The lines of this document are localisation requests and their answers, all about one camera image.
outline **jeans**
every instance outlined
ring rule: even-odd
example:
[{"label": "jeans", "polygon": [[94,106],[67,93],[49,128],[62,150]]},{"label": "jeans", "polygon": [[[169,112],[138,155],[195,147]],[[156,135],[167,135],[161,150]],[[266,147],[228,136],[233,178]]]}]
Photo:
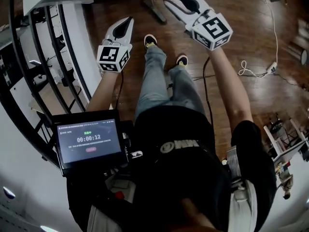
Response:
[{"label": "jeans", "polygon": [[159,47],[151,46],[145,54],[145,59],[145,73],[135,118],[150,108],[163,105],[184,106],[205,115],[194,82],[183,66],[177,65],[169,71],[173,82],[173,96],[169,98],[163,73],[165,53]]}]

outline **white power plug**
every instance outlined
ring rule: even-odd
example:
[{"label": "white power plug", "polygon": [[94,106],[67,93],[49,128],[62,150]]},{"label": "white power plug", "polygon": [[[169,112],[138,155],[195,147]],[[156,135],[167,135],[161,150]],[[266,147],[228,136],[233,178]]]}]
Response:
[{"label": "white power plug", "polygon": [[277,62],[273,62],[271,66],[269,66],[268,69],[266,70],[267,74],[275,73],[276,68],[277,68]]}]

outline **black shirt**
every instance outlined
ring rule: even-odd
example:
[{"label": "black shirt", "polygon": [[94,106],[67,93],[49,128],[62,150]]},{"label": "black shirt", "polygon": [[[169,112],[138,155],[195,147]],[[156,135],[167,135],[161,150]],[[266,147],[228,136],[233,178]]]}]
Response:
[{"label": "black shirt", "polygon": [[[237,125],[231,144],[237,146],[242,177],[256,190],[259,231],[276,192],[274,164],[263,150],[259,128],[250,121]],[[190,198],[216,229],[227,231],[230,175],[215,154],[213,130],[203,114],[180,106],[149,109],[136,120],[133,145],[143,152],[135,166],[134,205],[153,230],[178,222],[183,215],[179,201]],[[80,224],[80,213],[72,210],[73,193],[68,190],[69,205]]]}]

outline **display screen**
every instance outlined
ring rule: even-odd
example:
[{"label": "display screen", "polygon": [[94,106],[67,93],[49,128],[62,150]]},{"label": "display screen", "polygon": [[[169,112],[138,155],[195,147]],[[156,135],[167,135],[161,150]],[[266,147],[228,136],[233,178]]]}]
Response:
[{"label": "display screen", "polygon": [[114,119],[57,126],[63,163],[121,152]]}]

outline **black sneaker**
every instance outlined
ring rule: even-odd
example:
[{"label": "black sneaker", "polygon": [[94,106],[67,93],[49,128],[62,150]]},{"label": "black sneaker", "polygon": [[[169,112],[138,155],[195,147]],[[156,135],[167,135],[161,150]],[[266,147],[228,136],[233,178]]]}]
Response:
[{"label": "black sneaker", "polygon": [[152,34],[147,34],[144,38],[145,48],[148,49],[150,46],[157,45],[155,36]]},{"label": "black sneaker", "polygon": [[184,67],[188,66],[188,57],[186,55],[180,55],[176,61],[176,65],[181,65]]}]

